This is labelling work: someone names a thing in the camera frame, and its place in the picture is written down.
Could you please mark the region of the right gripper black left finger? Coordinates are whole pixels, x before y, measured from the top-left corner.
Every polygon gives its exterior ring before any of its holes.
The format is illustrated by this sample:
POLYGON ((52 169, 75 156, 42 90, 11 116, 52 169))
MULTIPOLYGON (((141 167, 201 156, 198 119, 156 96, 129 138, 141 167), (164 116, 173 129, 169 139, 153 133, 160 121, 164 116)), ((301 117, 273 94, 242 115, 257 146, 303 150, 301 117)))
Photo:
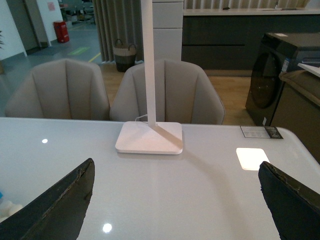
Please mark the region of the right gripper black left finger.
POLYGON ((88 158, 0 224, 2 240, 75 240, 93 195, 95 163, 88 158))

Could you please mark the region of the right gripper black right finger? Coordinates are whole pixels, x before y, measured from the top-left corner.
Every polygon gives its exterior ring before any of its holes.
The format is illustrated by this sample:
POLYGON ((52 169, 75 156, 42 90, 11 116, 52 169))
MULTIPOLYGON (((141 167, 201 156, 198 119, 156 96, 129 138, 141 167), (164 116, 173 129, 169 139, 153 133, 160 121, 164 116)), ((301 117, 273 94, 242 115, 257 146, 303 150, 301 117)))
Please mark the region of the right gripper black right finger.
POLYGON ((282 240, 320 238, 320 194, 264 161, 258 170, 261 192, 282 240))

